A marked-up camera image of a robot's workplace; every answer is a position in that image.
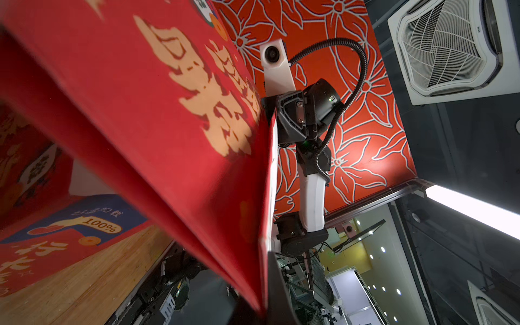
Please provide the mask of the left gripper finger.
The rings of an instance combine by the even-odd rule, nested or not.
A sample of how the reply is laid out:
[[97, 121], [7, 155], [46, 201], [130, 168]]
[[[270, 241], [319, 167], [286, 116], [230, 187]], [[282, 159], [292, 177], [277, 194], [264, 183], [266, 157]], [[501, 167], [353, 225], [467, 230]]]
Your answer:
[[299, 324], [274, 252], [268, 253], [268, 308], [265, 323]]

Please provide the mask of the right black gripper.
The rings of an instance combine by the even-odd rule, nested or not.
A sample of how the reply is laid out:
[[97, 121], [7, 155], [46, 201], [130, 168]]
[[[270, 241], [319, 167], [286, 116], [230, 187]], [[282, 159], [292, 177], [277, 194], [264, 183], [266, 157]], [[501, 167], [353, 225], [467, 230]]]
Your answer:
[[316, 103], [310, 93], [293, 91], [265, 97], [264, 110], [269, 119], [276, 116], [279, 146], [291, 146], [318, 137]]

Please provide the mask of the red RICH paper bag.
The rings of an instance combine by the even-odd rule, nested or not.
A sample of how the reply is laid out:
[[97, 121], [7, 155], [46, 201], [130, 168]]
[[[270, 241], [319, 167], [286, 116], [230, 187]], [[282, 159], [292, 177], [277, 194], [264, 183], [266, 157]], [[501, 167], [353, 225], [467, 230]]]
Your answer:
[[275, 130], [211, 1], [2, 1], [1, 97], [268, 310]]

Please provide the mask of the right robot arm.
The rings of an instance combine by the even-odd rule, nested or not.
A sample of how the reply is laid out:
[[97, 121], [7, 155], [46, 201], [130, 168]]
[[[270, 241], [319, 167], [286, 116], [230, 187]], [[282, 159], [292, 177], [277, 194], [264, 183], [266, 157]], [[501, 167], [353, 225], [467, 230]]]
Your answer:
[[[346, 100], [324, 79], [303, 90], [295, 87], [292, 67], [310, 54], [329, 47], [348, 47], [359, 58], [360, 75]], [[261, 105], [274, 124], [273, 154], [277, 157], [279, 148], [296, 147], [301, 195], [299, 211], [286, 213], [274, 222], [266, 245], [269, 252], [299, 257], [329, 237], [324, 218], [324, 195], [331, 181], [329, 142], [336, 125], [363, 88], [368, 58], [357, 41], [344, 37], [314, 43], [292, 58], [287, 56], [281, 40], [261, 46], [260, 52], [265, 88]]]

